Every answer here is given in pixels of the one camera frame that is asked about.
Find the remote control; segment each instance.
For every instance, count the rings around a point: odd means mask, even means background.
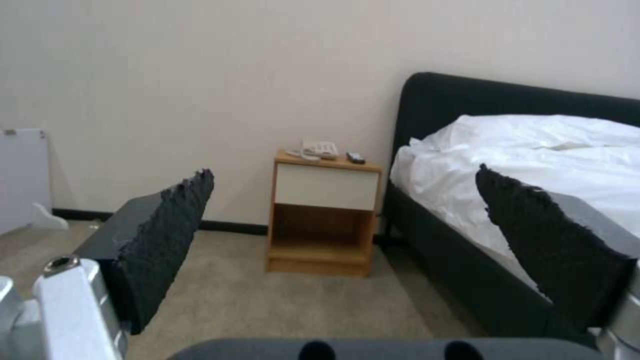
[[[364,158],[357,152],[347,152],[347,159],[354,164],[364,164]]]

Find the pillow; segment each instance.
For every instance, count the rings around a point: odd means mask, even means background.
[[[462,115],[422,143],[431,150],[496,146],[537,149],[640,146],[640,127],[566,115]]]

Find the white duvet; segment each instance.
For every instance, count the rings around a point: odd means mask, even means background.
[[[464,115],[398,150],[391,181],[535,287],[486,214],[474,177],[482,163],[524,183],[579,197],[640,237],[638,127],[561,115]]]

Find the open shelf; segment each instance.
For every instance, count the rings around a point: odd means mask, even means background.
[[[366,276],[373,211],[274,204],[270,271]]]
[[[367,253],[347,236],[304,234],[274,238],[269,249],[269,259],[364,264]]]

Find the telephone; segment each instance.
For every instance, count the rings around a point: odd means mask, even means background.
[[[306,160],[318,161],[320,159],[336,160],[339,152],[338,148],[332,142],[317,142],[302,139],[300,151],[287,151],[287,154],[299,156]]]

